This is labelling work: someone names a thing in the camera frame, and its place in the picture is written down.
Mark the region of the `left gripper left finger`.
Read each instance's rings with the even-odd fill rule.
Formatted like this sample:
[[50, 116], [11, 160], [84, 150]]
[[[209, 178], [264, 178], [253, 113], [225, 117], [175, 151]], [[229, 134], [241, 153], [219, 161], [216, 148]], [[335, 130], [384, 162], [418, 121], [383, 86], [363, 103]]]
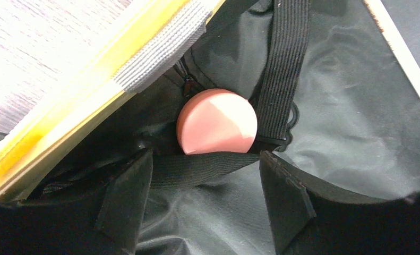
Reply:
[[151, 178], [142, 150], [53, 197], [0, 202], [0, 254], [134, 254]]

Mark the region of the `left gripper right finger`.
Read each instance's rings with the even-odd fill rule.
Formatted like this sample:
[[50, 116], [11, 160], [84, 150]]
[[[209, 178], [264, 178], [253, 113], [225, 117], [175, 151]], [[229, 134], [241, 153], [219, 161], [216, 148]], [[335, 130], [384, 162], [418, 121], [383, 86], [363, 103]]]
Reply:
[[260, 154], [276, 254], [420, 254], [420, 192], [383, 200]]

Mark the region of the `yellow hard-shell suitcase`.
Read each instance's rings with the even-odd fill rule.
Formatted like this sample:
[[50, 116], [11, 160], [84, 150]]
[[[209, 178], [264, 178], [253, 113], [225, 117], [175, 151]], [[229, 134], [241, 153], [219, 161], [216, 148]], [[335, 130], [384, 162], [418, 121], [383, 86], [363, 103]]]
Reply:
[[420, 1], [0, 1], [0, 254], [420, 254]]

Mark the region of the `clear bottle pink cap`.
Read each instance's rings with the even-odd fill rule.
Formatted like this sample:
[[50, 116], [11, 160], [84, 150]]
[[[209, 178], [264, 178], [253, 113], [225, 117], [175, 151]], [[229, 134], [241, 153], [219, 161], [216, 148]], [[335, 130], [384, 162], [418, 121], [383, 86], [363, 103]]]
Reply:
[[176, 125], [178, 143], [186, 155], [250, 150], [258, 121], [253, 106], [225, 89], [197, 93], [182, 108]]

